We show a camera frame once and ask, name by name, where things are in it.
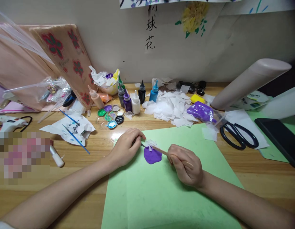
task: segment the paintbrush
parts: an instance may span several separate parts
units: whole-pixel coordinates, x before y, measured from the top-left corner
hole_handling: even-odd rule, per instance
[[[164,151],[164,150],[162,150],[162,149],[159,149],[159,148],[157,148],[156,146],[152,146],[152,148],[155,149],[155,150],[157,150],[158,152],[161,152],[162,154],[164,154],[164,155],[167,156],[168,158],[170,157],[169,154],[168,154],[168,152],[166,152],[166,151]],[[194,168],[194,166],[193,166],[191,163],[189,163],[189,162],[182,161],[182,164],[185,165],[185,166],[187,166],[187,167],[190,167],[191,169]]]
[[[80,126],[80,124],[77,122],[77,121],[75,121],[73,118],[71,118],[69,115],[67,115],[65,112],[63,112],[62,110],[60,110],[64,115],[66,115],[69,119],[71,119],[73,122],[75,122],[77,125],[79,125]]]
[[[65,125],[64,124],[62,124],[63,126],[64,126],[64,128],[69,132],[69,134],[71,134],[71,136],[72,137],[74,137],[74,139],[84,148],[84,150],[86,150],[87,151],[87,153],[89,153],[89,151],[85,148],[85,146],[83,146],[83,144],[74,136],[74,134],[73,133],[71,133],[71,131],[67,128],[67,127],[65,127]]]

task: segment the green cardstock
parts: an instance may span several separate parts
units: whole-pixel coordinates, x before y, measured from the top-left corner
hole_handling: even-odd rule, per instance
[[[247,111],[251,120],[255,121],[257,118],[268,118],[261,112],[257,111]],[[293,134],[295,134],[295,116],[284,118],[280,120]],[[288,160],[283,156],[283,154],[277,149],[277,147],[271,142],[271,140],[261,131],[266,141],[270,145],[267,148],[259,149],[262,156],[266,159],[288,162]]]
[[[201,159],[204,170],[243,188],[216,144],[204,139],[201,128],[205,127],[197,124],[143,133],[164,151],[173,143],[192,150]],[[241,228],[226,210],[182,184],[165,155],[160,162],[150,165],[144,159],[143,149],[140,147],[127,166],[110,176],[102,229]]]

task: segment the green bottle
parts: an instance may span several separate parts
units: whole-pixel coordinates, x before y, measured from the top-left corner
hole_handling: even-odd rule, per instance
[[[118,78],[119,78],[118,83],[121,84],[121,88],[123,88],[125,90],[125,86],[123,84],[123,81],[120,78],[120,75],[118,76]]]

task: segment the purple paint bottle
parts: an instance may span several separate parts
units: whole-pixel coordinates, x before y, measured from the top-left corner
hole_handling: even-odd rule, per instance
[[[126,89],[125,89],[125,92],[124,92],[124,95],[123,95],[123,103],[124,103],[124,108],[125,108],[125,111],[133,111],[132,110],[132,100],[131,98],[129,97],[129,94],[126,92]]]

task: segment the yellow flower drawing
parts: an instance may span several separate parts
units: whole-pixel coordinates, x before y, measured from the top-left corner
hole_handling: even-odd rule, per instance
[[[175,25],[183,24],[183,31],[186,32],[186,38],[191,32],[198,33],[198,28],[205,21],[203,19],[208,9],[208,3],[191,2],[184,10],[181,21],[176,22]]]

